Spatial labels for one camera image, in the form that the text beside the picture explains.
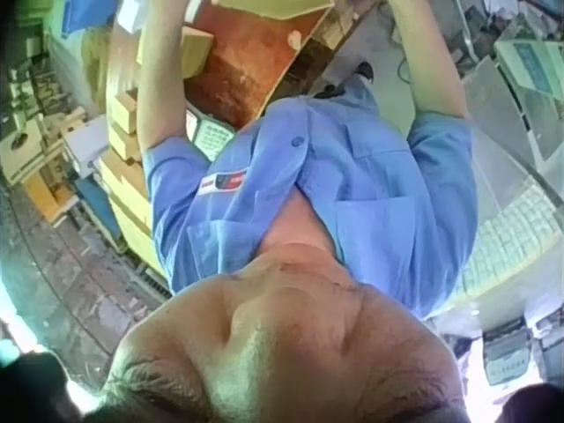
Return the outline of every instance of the neck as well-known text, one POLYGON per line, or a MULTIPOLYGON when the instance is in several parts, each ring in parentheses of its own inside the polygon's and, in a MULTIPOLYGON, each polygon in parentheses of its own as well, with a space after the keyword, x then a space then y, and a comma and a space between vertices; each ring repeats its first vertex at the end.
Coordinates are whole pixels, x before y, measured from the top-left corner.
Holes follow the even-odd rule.
POLYGON ((343 287, 356 285, 347 269, 337 261, 332 252, 302 243, 276 245, 261 250, 243 272, 247 274, 265 272, 280 266, 295 266, 343 287))

